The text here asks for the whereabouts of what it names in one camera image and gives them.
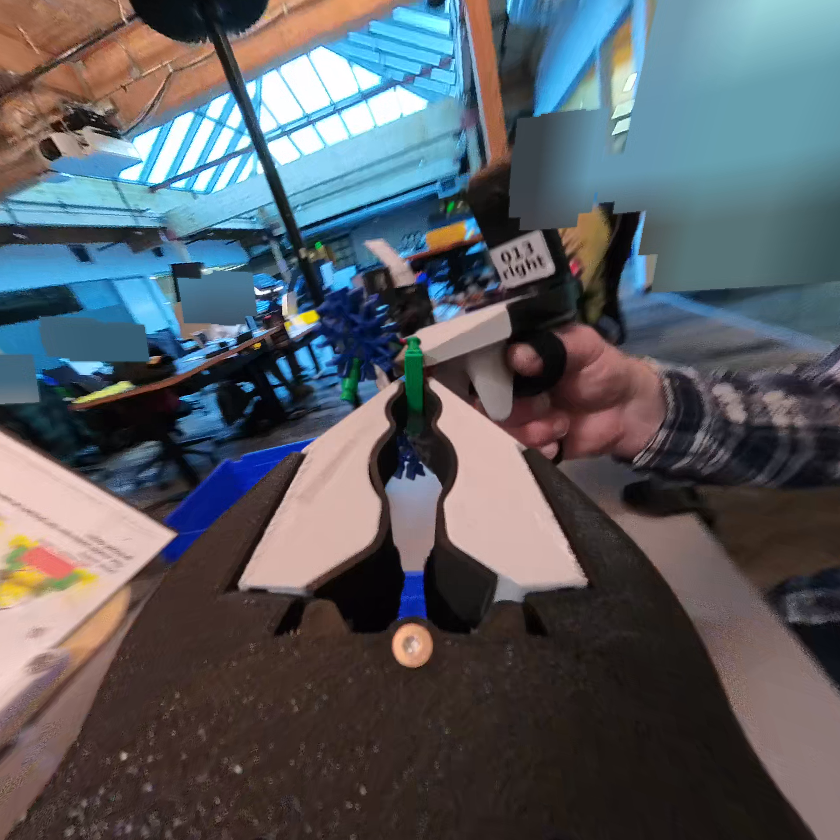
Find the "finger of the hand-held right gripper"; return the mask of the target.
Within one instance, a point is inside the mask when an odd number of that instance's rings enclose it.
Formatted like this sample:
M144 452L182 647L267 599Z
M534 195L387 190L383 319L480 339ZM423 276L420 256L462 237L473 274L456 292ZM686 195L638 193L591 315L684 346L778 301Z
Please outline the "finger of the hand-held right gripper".
M511 301L501 301L436 322L407 338L417 342L426 368L466 365L476 354L494 351L503 371L507 371L506 345L512 336Z

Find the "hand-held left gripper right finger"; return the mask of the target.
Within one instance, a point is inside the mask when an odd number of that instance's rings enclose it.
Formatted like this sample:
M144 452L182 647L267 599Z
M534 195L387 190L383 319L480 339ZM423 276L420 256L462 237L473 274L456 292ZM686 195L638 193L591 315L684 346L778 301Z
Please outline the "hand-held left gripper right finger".
M552 508L554 465L442 384L425 389L423 463L440 483L424 566L427 618L477 629L498 602L589 585Z

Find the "blue snowflake toy assembly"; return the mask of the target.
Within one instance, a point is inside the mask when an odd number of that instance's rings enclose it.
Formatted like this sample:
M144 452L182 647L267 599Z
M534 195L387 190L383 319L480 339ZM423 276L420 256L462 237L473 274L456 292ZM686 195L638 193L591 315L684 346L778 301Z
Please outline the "blue snowflake toy assembly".
M418 338L403 339L388 307L378 295L342 288L325 297L318 308L321 336L332 347L341 380L341 400L354 411L362 405L360 384L405 386L406 418L397 433L395 478L414 480L431 475L422 453L424 414L424 355Z

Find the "blue plastic bin with label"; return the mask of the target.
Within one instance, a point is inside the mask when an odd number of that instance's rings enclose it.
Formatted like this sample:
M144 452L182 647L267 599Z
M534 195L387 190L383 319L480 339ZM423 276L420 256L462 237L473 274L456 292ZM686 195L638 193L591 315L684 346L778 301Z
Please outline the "blue plastic bin with label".
M404 572L396 621L399 624L429 624L425 592L425 570Z

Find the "person's right forearm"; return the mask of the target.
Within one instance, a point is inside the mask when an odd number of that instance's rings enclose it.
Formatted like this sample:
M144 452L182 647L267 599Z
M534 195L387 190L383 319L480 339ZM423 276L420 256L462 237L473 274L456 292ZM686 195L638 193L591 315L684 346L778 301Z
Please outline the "person's right forearm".
M634 469L715 487L838 486L838 348L781 371L654 368L665 418Z

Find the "person's right hand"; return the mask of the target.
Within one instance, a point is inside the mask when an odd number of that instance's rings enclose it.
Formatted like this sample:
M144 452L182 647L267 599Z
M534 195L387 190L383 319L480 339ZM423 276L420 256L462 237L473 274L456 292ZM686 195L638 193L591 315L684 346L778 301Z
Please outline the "person's right hand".
M499 426L548 458L633 460L665 420L658 369L583 325L557 336L566 350L563 376L549 391L515 401Z

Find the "black cardboard box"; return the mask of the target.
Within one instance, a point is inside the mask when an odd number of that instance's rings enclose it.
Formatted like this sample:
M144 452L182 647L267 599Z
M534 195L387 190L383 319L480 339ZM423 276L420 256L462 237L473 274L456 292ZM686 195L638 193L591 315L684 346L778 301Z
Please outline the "black cardboard box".
M387 306L389 318L403 339L436 323L433 302L425 282L387 288L380 298L382 304Z

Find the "empty blue plastic bin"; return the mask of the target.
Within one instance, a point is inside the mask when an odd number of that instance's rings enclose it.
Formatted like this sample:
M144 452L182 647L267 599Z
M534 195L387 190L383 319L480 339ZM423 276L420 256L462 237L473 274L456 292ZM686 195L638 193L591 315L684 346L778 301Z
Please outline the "empty blue plastic bin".
M163 561L167 564L178 561L216 520L285 457L301 452L312 441L310 438L265 448L223 461L164 519L164 524L175 532L175 538L163 549Z

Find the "cluttered office desk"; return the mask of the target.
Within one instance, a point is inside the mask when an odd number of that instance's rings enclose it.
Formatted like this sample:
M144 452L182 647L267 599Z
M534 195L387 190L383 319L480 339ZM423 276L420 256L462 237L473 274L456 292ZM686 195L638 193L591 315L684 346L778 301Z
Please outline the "cluttered office desk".
M291 321L283 328L257 331L253 337L226 350L193 353L175 362L175 373L156 382L133 385L115 392L107 388L89 398L69 404L73 413L112 411L125 414L131 422L146 415L157 417L180 399L220 382L249 382L256 392L258 425L274 428L283 424L289 411L280 401L276 386L270 381L270 366L279 357L286 358L307 348L316 337L315 321Z

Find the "round wooden board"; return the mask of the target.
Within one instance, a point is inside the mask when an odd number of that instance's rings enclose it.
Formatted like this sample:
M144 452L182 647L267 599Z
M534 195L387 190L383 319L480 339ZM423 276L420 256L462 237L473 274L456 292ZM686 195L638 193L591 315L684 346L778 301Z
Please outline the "round wooden board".
M132 588L131 583L125 584L60 643L56 651L63 657L63 666L56 686L68 681L125 624Z

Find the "instruction booklet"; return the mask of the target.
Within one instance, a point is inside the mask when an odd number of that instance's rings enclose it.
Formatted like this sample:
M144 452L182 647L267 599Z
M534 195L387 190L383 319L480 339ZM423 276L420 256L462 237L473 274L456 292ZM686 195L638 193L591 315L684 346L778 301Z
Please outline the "instruction booklet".
M59 646L142 571L175 532L1 434L2 713L64 667Z

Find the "black floor stand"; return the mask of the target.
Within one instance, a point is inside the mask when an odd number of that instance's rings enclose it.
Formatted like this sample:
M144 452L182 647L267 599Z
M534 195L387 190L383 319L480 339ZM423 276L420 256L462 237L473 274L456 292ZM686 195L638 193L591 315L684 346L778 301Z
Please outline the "black floor stand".
M316 276L281 183L266 136L259 125L253 102L247 92L229 37L252 29L268 7L267 1L132 1L133 11L156 33L183 44L209 42L224 71L227 85L241 112L248 136L275 201L313 304L322 305L322 283Z

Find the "person's leg in jeans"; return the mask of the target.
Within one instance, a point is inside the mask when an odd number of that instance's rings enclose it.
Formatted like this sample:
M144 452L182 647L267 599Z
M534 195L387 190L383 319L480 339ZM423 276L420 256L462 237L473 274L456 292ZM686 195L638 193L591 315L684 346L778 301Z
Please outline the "person's leg in jeans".
M839 687L839 569L790 578L771 589L768 599Z

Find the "white ceiling projector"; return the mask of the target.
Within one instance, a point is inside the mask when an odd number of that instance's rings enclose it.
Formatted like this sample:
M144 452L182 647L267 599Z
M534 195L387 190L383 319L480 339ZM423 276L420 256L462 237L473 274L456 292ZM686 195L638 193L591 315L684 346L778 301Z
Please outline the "white ceiling projector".
M53 129L36 145L49 172L60 177L88 177L114 180L144 163L135 145L108 125L103 127L82 118L81 126Z

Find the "wooden post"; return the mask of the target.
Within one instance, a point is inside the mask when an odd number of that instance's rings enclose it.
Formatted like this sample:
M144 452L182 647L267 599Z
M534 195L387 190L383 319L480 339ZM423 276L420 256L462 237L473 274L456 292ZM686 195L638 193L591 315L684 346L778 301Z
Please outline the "wooden post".
M508 130L501 96L497 50L488 1L464 1L479 123L489 165L508 154Z

